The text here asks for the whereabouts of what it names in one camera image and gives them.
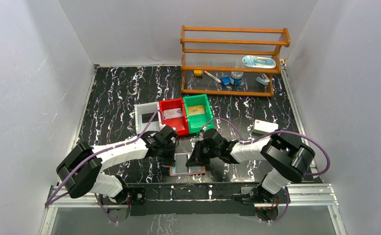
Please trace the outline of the black card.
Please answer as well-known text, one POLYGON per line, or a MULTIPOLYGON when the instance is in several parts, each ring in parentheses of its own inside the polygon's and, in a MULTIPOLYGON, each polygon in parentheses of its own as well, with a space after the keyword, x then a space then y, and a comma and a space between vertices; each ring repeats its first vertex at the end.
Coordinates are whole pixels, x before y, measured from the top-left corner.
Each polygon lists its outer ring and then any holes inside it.
POLYGON ((153 116, 154 113, 148 113, 148 114, 142 114, 141 115, 141 122, 143 124, 148 123, 148 122, 158 122, 158 114, 156 114, 153 119, 151 120, 151 117, 153 116))

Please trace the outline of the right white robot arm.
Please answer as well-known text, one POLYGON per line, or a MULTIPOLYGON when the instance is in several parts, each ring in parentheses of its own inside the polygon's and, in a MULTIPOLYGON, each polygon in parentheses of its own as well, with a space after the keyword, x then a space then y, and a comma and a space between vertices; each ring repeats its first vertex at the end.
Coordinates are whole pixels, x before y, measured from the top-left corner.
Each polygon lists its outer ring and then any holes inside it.
POLYGON ((273 167, 258 186, 259 198, 272 202, 278 192, 290 183, 304 179, 314 157, 314 150, 302 141, 292 139, 292 132, 274 131, 254 141, 228 141, 215 129, 204 132, 186 166, 207 166, 213 158, 227 164, 247 161, 267 161, 273 167))

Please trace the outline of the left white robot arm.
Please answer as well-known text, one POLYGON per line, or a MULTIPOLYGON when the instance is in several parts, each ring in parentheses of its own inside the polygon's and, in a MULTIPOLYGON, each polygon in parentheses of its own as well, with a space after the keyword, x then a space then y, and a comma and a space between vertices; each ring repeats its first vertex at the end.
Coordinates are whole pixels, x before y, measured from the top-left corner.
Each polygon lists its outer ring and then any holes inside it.
POLYGON ((125 181, 104 170, 132 160, 158 157, 164 165, 172 165, 178 133, 165 125, 159 131, 146 131, 136 137, 113 144, 90 146, 77 144, 57 166, 56 173, 71 198, 96 193, 118 204, 133 195, 125 181))

